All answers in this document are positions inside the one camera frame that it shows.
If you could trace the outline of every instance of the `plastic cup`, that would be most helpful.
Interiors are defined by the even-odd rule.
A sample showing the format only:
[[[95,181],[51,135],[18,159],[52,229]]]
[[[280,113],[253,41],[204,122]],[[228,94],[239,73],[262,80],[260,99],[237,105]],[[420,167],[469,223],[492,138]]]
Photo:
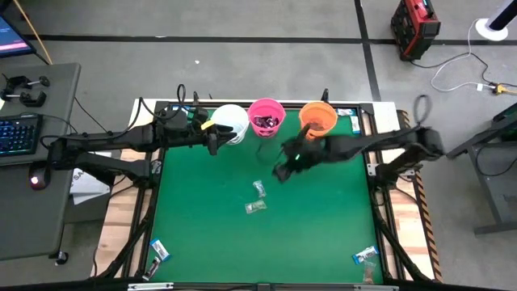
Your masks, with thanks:
[[[227,142],[229,145],[236,145],[241,142],[250,124],[246,110],[235,104],[226,104],[219,107],[213,112],[210,119],[216,124],[233,127],[232,133],[236,133],[237,136]]]
[[[272,128],[265,129],[254,123],[254,118],[256,116],[271,116],[272,118],[278,118],[279,123]],[[278,130],[285,119],[285,110],[282,104],[278,103],[276,100],[262,98],[251,104],[250,109],[248,109],[248,117],[255,134],[259,137],[269,138],[274,137],[276,133],[278,133]]]
[[[307,103],[300,110],[299,117],[302,128],[307,124],[311,124],[305,136],[309,140],[326,135],[338,122],[338,114],[335,109],[322,101]]]

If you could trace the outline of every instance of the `computer mouse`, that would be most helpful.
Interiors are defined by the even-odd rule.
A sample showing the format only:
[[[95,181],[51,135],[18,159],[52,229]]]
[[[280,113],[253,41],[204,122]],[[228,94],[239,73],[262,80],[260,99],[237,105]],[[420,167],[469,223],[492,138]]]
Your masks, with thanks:
[[[29,166],[29,185],[34,190],[43,190],[50,184],[50,168],[47,162],[33,162]]]

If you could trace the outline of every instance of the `clamp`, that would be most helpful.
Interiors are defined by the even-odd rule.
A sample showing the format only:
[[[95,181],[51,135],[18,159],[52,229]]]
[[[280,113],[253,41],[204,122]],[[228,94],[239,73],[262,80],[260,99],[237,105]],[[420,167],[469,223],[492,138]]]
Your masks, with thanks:
[[[33,99],[31,95],[27,92],[15,94],[15,90],[18,87],[31,90],[32,86],[38,84],[48,87],[50,86],[50,81],[45,76],[41,76],[38,79],[38,81],[34,82],[25,76],[6,78],[6,86],[2,91],[0,91],[0,99],[4,101],[11,101],[13,98],[19,98],[19,102],[28,108],[41,107],[47,99],[47,95],[43,91],[41,91],[38,94],[38,97],[36,97],[36,99]]]

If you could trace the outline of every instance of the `keyboard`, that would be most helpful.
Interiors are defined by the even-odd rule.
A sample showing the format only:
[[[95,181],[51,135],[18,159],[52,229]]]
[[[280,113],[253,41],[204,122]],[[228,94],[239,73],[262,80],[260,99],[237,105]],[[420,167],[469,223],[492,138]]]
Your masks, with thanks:
[[[34,154],[42,120],[41,115],[33,113],[0,116],[0,157]]]

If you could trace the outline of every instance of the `orange cup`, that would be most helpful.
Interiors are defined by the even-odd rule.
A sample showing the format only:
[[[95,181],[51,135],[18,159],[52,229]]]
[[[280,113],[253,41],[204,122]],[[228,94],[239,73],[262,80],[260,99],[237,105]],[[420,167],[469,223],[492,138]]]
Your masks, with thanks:
[[[326,135],[338,123],[338,113],[328,103],[315,101],[307,103],[300,110],[301,127],[310,124],[305,138],[312,140],[315,137]]]

